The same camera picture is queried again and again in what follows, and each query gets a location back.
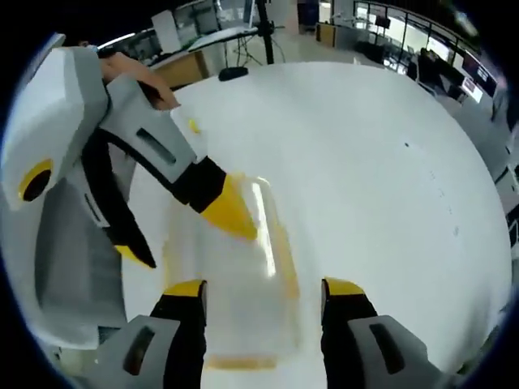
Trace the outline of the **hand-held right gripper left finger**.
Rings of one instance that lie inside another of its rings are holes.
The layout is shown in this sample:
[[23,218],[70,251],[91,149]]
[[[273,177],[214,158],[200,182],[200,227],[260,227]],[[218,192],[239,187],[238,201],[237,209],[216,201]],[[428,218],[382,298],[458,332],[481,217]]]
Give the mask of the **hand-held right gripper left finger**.
[[168,287],[98,349],[97,388],[199,388],[207,349],[206,280]]

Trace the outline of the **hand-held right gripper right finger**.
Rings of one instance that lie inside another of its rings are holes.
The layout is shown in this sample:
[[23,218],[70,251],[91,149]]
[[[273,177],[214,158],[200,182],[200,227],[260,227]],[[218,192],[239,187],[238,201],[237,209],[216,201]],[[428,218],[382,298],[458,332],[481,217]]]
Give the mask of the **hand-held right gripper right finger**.
[[427,347],[379,315],[355,283],[321,281],[321,352],[329,388],[429,388]]

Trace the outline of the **person's left hand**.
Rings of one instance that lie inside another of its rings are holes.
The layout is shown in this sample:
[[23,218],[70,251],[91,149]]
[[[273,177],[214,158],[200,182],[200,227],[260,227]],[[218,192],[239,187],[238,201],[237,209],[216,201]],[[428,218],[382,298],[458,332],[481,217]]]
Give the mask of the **person's left hand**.
[[175,109],[180,106],[174,92],[164,79],[141,62],[121,52],[115,52],[105,58],[99,57],[99,59],[103,80],[106,83],[113,81],[119,75],[129,75],[157,91],[158,97],[153,100],[158,109]]

